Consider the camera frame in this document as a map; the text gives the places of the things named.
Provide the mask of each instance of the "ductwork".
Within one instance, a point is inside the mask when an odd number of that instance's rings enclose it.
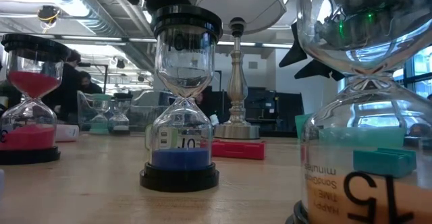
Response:
[[[79,20],[83,26],[86,26],[89,30],[94,32],[97,36],[108,36],[108,37],[127,37],[128,35],[120,27],[117,22],[108,14],[103,6],[97,0],[59,0],[58,6],[63,10],[67,11],[67,7],[77,7],[81,10],[88,10],[88,20]],[[125,46],[118,47],[117,49],[122,50],[126,55],[130,57],[132,62],[139,68],[152,71],[154,68],[154,61],[148,55],[143,53],[135,45],[127,43]]]

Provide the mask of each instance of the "black hourglass cap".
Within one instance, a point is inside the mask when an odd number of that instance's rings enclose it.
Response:
[[[66,61],[71,54],[70,49],[61,43],[28,34],[5,34],[1,44],[6,52],[22,49],[20,57],[37,61]]]
[[[155,37],[172,26],[190,25],[204,28],[218,41],[223,34],[222,20],[213,12],[195,5],[169,5],[153,14],[151,28]]]

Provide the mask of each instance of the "table lamp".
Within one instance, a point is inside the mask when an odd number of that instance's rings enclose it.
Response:
[[[283,0],[198,0],[196,4],[216,13],[222,19],[224,33],[234,37],[233,68],[227,87],[231,115],[227,122],[216,126],[215,137],[258,139],[259,126],[245,120],[244,99],[248,96],[248,85],[243,73],[240,38],[274,25],[286,11]]]

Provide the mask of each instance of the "silver lamp base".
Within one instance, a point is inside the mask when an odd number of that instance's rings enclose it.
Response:
[[[216,125],[215,137],[236,140],[259,139],[259,126],[257,125]]]

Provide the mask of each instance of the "person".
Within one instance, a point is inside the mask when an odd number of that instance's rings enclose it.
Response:
[[[81,76],[80,90],[83,93],[86,94],[103,93],[102,88],[91,81],[92,77],[88,72],[80,72],[80,76]]]
[[[63,75],[58,88],[42,98],[42,102],[57,114],[57,118],[68,123],[78,122],[77,92],[80,89],[80,72],[75,67],[81,62],[81,55],[72,50],[63,65]]]

